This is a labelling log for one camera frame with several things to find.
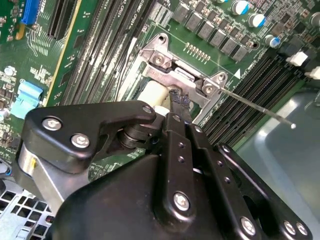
black plastic arm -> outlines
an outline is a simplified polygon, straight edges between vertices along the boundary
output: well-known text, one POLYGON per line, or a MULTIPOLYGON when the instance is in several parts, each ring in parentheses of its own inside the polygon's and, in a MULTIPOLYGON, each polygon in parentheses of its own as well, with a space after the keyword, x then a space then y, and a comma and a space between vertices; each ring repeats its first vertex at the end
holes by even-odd
POLYGON ((108 148, 125 126, 150 124, 156 118, 154 110, 142 101, 110 102, 37 108, 30 111, 21 134, 26 148, 67 173, 80 173, 93 160, 108 156, 108 148), (42 122, 57 119, 62 127, 48 130, 42 122), (72 144, 75 134, 84 134, 89 146, 72 144))

black memory slot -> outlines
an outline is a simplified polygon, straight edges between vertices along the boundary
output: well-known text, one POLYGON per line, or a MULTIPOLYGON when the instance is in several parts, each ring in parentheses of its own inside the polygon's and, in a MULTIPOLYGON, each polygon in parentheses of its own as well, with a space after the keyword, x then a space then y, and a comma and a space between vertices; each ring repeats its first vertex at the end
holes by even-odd
MULTIPOLYGON (((259 76, 261 75, 261 69, 267 69, 272 60, 268 56, 264 56, 254 67, 253 70, 248 74, 248 76, 241 82, 240 85, 235 89, 235 93, 242 96, 251 88, 251 86, 257 82, 259 76)), ((209 131, 210 129, 216 128, 216 125, 223 120, 223 117, 226 116, 233 107, 237 104, 237 101, 233 101, 232 97, 228 97, 223 103, 218 111, 212 116, 212 118, 205 124, 203 127, 204 131, 209 131)))
POLYGON ((113 39, 110 39, 111 41, 109 40, 110 44, 108 44, 107 50, 105 51, 105 54, 103 56, 103 60, 99 65, 99 70, 98 70, 99 73, 97 74, 97 77, 94 79, 94 82, 90 87, 85 103, 91 103, 93 98, 95 97, 95 92, 97 92, 97 90, 101 87, 101 83, 105 75, 102 68, 103 66, 109 66, 111 59, 116 55, 116 51, 118 50, 118 47, 119 47, 119 44, 117 44, 117 42, 120 43, 126 37, 128 28, 130 27, 130 23, 132 21, 132 18, 134 17, 134 14, 139 4, 140 2, 136 0, 131 1, 129 3, 129 6, 127 7, 125 13, 123 14, 125 17, 121 20, 121 27, 117 29, 117 32, 113 37, 113 39))
MULTIPOLYGON (((259 104, 257 98, 261 93, 267 91, 268 84, 272 81, 273 77, 280 69, 281 67, 278 64, 273 64, 272 66, 270 66, 267 71, 264 71, 264 73, 259 75, 257 80, 254 81, 252 85, 248 88, 249 91, 247 90, 242 96, 251 102, 259 104)), ((235 103, 233 110, 230 111, 228 114, 224 115, 222 121, 220 121, 218 126, 215 127, 215 129, 220 129, 222 126, 225 129, 223 131, 215 131, 215 134, 212 134, 210 136, 210 140, 217 139, 220 137, 220 135, 224 134, 226 126, 232 126, 234 123, 238 124, 238 121, 236 121, 238 116, 244 111, 248 110, 247 108, 249 107, 247 105, 243 104, 240 101, 236 101, 235 99, 233 100, 233 102, 235 103)))
POLYGON ((92 73, 92 70, 94 68, 95 63, 90 64, 90 61, 96 60, 97 56, 102 49, 103 45, 105 44, 106 40, 108 39, 108 36, 111 34, 111 27, 112 24, 115 21, 116 14, 118 14, 120 7, 121 7, 122 1, 117 1, 116 4, 113 4, 111 6, 111 10, 108 12, 108 14, 105 15, 104 24, 102 25, 103 29, 102 32, 97 36, 97 42, 94 46, 93 52, 90 55, 90 59, 85 63, 84 67, 84 74, 80 78, 80 86, 78 87, 76 94, 74 98, 72 99, 72 104, 79 104, 79 100, 82 97, 85 88, 88 86, 88 81, 90 79, 90 74, 92 73))
MULTIPOLYGON (((283 92, 287 92, 288 88, 284 88, 284 86, 287 86, 290 81, 296 82, 296 80, 292 78, 292 74, 287 71, 281 71, 279 74, 274 75, 274 79, 276 79, 275 84, 272 84, 270 88, 267 88, 265 91, 256 96, 256 104, 267 109, 272 108, 277 103, 277 101, 274 101, 273 98, 275 96, 277 99, 282 98, 284 95, 283 92)), ((231 125, 227 132, 217 137, 217 142, 226 142, 230 141, 231 138, 238 138, 237 136, 243 136, 246 134, 247 130, 251 129, 252 119, 255 119, 256 115, 260 112, 248 106, 245 106, 245 108, 246 109, 241 112, 236 119, 234 119, 233 122, 236 123, 236 125, 231 125)))
MULTIPOLYGON (((105 15, 104 19, 103 19, 103 23, 102 26, 105 25, 105 22, 108 19, 109 13, 111 11, 111 7, 115 4, 117 0, 112 0, 110 3, 110 7, 108 8, 108 12, 105 15)), ((69 105, 72 104, 74 98, 75 98, 75 94, 78 91, 78 88, 80 86, 80 84, 82 83, 80 80, 82 79, 82 70, 86 68, 86 66, 82 66, 82 61, 81 58, 84 56, 85 52, 88 51, 88 56, 90 57, 91 54, 93 53, 97 43, 98 43, 98 39, 99 37, 95 37, 94 41, 91 42, 93 35, 95 34, 95 29, 96 29, 96 25, 98 24, 98 17, 101 14, 102 9, 105 7, 105 2, 106 0, 100 0, 99 3, 97 4, 97 7, 94 11, 94 15, 92 17, 92 21, 90 24, 90 31, 87 34, 86 38, 85 38, 85 42, 83 44, 83 47, 81 48, 80 54, 79 56, 81 56, 77 62, 77 65, 74 68, 73 74, 71 79, 68 82, 68 85, 66 87, 66 90, 64 91, 63 94, 63 98, 62 98, 62 104, 63 105, 69 105)), ((84 64, 88 64, 89 58, 88 59, 84 59, 84 64)))
MULTIPOLYGON (((274 99, 275 94, 271 96, 269 99, 269 104, 266 105, 266 108, 273 108, 277 101, 280 101, 289 91, 296 85, 297 81, 295 79, 289 79, 289 83, 282 84, 278 89, 280 92, 277 93, 276 99, 274 99)), ((230 146, 234 146, 238 141, 240 141, 243 137, 245 137, 251 130, 254 130, 258 122, 265 116, 263 113, 256 111, 254 109, 250 110, 251 115, 245 122, 242 124, 242 128, 239 128, 236 132, 231 133, 229 136, 222 138, 221 140, 217 140, 227 143, 230 146)))
MULTIPOLYGON (((123 51, 121 53, 121 57, 117 61, 115 69, 118 72, 121 70, 121 68, 125 67, 125 66, 121 66, 121 63, 122 63, 122 59, 126 58, 126 56, 127 56, 127 51, 128 51, 128 48, 129 48, 129 46, 131 44, 131 39, 133 37, 137 38, 138 35, 141 33, 142 28, 144 27, 146 21, 148 20, 149 15, 150 15, 152 9, 154 8, 155 4, 156 4, 156 1, 149 0, 147 2, 147 5, 144 8, 142 14, 140 15, 139 20, 136 22, 136 27, 134 28, 131 36, 128 37, 129 41, 127 42, 127 46, 125 48, 123 48, 123 51)), ((111 77, 111 79, 112 80, 108 82, 107 87, 105 88, 105 90, 104 90, 104 92, 103 92, 103 94, 102 94, 102 96, 100 98, 100 102, 106 102, 107 101, 107 99, 109 98, 110 93, 112 91, 112 86, 114 84, 116 84, 116 82, 117 82, 117 79, 115 77, 111 77)))
MULTIPOLYGON (((285 61, 268 50, 247 77, 235 89, 238 95, 265 108, 274 107, 297 83, 299 73, 285 68, 285 61)), ((263 113, 228 97, 203 129, 211 144, 234 146, 248 132, 255 130, 263 113)))

blue connector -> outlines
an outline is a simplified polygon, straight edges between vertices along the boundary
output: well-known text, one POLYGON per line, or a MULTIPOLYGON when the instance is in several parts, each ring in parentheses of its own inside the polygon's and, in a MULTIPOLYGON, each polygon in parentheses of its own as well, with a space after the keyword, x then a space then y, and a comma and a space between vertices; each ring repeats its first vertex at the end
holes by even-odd
POLYGON ((29 25, 34 24, 37 20, 40 0, 26 0, 24 14, 21 22, 29 25))
POLYGON ((25 119, 27 113, 35 109, 40 101, 43 90, 28 81, 19 85, 18 97, 11 108, 11 114, 19 119, 25 119))

perforated metal panel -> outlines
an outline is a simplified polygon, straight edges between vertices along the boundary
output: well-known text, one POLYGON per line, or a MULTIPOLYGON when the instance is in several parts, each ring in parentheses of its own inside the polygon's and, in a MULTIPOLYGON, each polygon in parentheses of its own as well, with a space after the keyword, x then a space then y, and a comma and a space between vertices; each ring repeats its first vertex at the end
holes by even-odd
POLYGON ((3 182, 5 191, 0 196, 0 239, 43 240, 54 220, 48 205, 13 181, 3 182))

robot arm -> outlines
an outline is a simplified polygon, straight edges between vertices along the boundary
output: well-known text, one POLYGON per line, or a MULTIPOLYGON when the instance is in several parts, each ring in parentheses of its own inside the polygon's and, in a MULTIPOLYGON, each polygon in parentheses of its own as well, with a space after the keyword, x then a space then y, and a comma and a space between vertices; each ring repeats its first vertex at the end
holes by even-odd
POLYGON ((142 101, 37 108, 13 175, 56 218, 48 239, 312 239, 302 220, 227 145, 213 150, 186 107, 142 101), (88 181, 93 161, 146 154, 88 181))

